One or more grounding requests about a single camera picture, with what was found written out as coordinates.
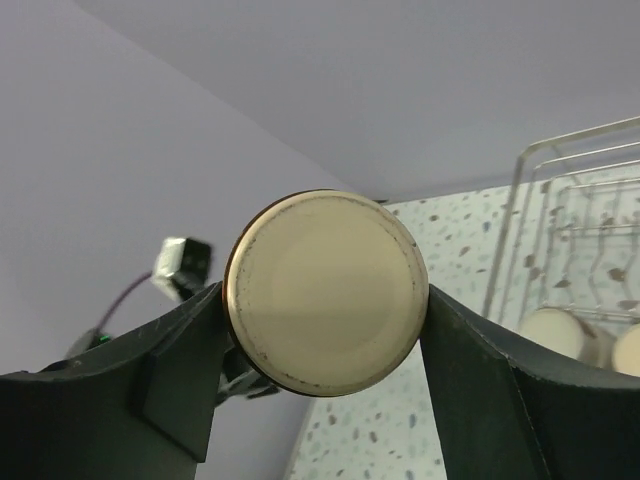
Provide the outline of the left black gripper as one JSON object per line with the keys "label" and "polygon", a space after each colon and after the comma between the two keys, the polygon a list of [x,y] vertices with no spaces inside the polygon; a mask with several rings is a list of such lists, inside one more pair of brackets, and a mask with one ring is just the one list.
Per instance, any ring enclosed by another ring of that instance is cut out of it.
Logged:
{"label": "left black gripper", "polygon": [[222,359],[216,407],[234,397],[253,400],[279,392],[280,388],[256,371],[237,347],[227,348]]}

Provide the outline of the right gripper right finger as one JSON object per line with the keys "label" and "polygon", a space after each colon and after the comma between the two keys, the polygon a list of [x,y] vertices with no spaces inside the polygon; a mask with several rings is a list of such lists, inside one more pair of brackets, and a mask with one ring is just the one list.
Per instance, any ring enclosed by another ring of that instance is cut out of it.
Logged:
{"label": "right gripper right finger", "polygon": [[450,479],[636,479],[639,380],[429,290],[420,346]]}

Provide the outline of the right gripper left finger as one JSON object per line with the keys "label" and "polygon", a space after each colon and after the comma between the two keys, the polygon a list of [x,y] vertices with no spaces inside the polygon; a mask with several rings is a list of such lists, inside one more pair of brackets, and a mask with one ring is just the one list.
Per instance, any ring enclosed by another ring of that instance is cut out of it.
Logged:
{"label": "right gripper left finger", "polygon": [[2,478],[194,478],[226,340],[212,285],[83,354],[2,375]]}

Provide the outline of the steel cup with brown band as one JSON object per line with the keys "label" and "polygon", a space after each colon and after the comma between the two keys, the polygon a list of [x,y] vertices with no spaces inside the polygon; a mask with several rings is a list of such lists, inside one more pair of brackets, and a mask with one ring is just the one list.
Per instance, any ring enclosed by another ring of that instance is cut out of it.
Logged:
{"label": "steel cup with brown band", "polygon": [[622,334],[612,350],[612,367],[615,371],[640,376],[640,325],[636,324]]}

